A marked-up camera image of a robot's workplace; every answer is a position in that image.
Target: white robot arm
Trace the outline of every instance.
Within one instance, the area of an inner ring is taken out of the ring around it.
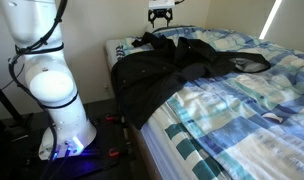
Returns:
[[[57,14],[55,0],[0,0],[0,5],[18,53],[27,51],[27,47],[48,33]],[[45,45],[36,46],[36,53],[22,53],[26,89],[54,121],[56,157],[64,157],[68,149],[69,156],[76,156],[93,141],[96,129],[86,118],[72,73],[66,65],[59,25],[45,41],[42,42]],[[48,128],[39,149],[42,160],[49,159],[53,141]]]

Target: floor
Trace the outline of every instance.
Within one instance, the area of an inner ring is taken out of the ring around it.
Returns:
[[[89,119],[95,119],[95,118],[105,118],[106,115],[108,114],[115,114],[118,113],[118,107],[114,99],[109,99],[109,100],[104,100],[104,101],[98,101],[98,102],[93,102],[93,103],[88,103],[84,105],[85,112],[87,114],[87,117]],[[44,115],[44,113],[35,113],[31,116],[30,118],[29,125],[31,127],[34,127],[34,129],[46,127],[47,120]],[[13,119],[6,119],[3,120],[3,122],[7,125],[13,123]],[[126,128],[127,129],[127,134],[128,134],[128,141],[131,142],[132,144],[132,150],[134,156],[131,156],[131,160],[127,161],[126,163],[123,163],[123,165],[120,165],[119,168],[122,168],[121,166],[130,166],[131,169],[131,179],[133,180],[149,180],[148,172],[146,169],[146,166],[143,161],[143,157],[141,156],[141,153],[139,151],[139,148],[136,145],[136,141],[133,135],[133,132],[131,128]],[[8,128],[7,131],[11,130],[13,134],[20,134],[24,132],[24,129],[21,128]],[[107,170],[107,171],[102,171],[102,173],[114,173],[113,168],[112,170]],[[89,176],[88,178],[82,178],[82,179],[97,179],[94,178],[97,176]]]

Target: black stand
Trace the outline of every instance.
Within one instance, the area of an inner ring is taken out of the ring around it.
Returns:
[[[1,89],[0,89],[0,101],[3,104],[3,106],[9,111],[9,113],[12,115],[13,119],[15,121],[17,121],[18,124],[23,124],[24,123],[23,117],[14,108],[14,106],[11,104],[11,102],[5,96],[5,94],[2,92]]]

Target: bed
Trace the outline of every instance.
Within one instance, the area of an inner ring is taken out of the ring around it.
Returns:
[[[107,41],[116,98],[126,119],[134,124],[143,149],[148,150],[146,159],[151,160],[148,167],[154,173],[153,178],[304,179],[303,52],[232,30],[182,26],[151,34],[172,41],[176,48],[182,39],[200,40],[212,47],[213,53],[258,54],[269,63],[269,67],[257,72],[193,77],[166,96],[151,114],[133,111],[137,113],[134,117],[128,115],[127,108],[131,107],[122,101],[128,93],[123,93],[124,87],[115,85],[122,80],[126,82],[115,69],[128,67],[119,65],[125,61],[137,63],[132,59],[149,56],[155,49],[151,43],[134,47],[133,42],[142,42],[139,37]],[[194,71],[199,73],[199,69],[192,69],[188,74]],[[131,103],[133,107],[151,105]],[[149,117],[140,126],[134,119],[145,114]]]

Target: black clothing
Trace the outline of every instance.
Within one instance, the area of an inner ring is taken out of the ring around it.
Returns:
[[[137,129],[187,81],[232,71],[261,72],[271,67],[260,54],[216,52],[198,39],[181,37],[175,47],[171,40],[146,33],[141,42],[133,44],[144,43],[151,43],[155,50],[125,56],[111,72],[121,113]]]

